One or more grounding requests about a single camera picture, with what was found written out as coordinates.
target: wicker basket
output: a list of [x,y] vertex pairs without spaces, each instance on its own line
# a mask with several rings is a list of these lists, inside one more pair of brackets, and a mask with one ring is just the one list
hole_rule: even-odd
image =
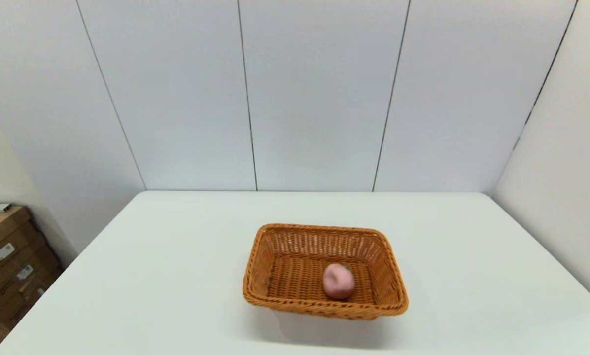
[[[322,283],[331,263],[351,269],[356,290],[329,298]],[[343,319],[399,315],[408,297],[387,238],[374,229],[267,224],[257,231],[243,281],[244,298],[277,311]]]

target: table surface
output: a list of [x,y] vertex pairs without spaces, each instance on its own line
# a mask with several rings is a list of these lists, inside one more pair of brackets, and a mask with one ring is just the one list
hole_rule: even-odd
[[[410,305],[374,321],[251,306],[266,223],[387,235]],[[590,294],[489,197],[473,193],[148,191],[92,242],[0,355],[590,355]]]

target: box label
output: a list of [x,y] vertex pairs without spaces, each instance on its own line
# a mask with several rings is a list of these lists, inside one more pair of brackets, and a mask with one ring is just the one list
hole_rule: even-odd
[[26,267],[24,267],[18,274],[17,274],[17,278],[19,279],[19,281],[23,281],[25,280],[29,274],[31,274],[34,271],[34,268],[31,265],[27,265]]
[[0,249],[0,261],[7,258],[10,254],[15,251],[15,247],[13,247],[12,243],[6,244],[3,248]]

